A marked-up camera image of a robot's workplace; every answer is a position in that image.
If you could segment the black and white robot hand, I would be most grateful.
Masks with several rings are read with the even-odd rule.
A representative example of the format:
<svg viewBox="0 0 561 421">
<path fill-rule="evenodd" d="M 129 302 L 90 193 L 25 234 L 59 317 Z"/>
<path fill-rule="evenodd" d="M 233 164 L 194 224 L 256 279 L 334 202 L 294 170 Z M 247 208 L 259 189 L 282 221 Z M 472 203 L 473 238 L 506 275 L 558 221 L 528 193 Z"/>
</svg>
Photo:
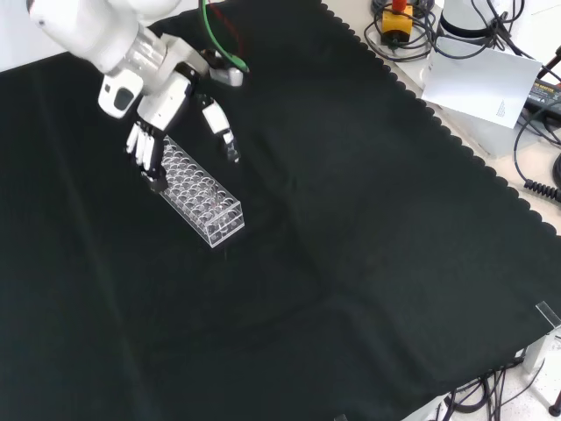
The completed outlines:
<svg viewBox="0 0 561 421">
<path fill-rule="evenodd" d="M 156 193 L 168 188 L 163 167 L 164 139 L 191 99 L 196 100 L 212 134 L 223 141 L 228 161 L 240 159 L 238 142 L 222 106 L 212 96 L 194 92 L 197 77 L 193 70 L 185 75 L 172 73 L 163 90 L 143 97 L 137 108 L 138 119 L 126 140 L 125 151 Z"/>
</svg>

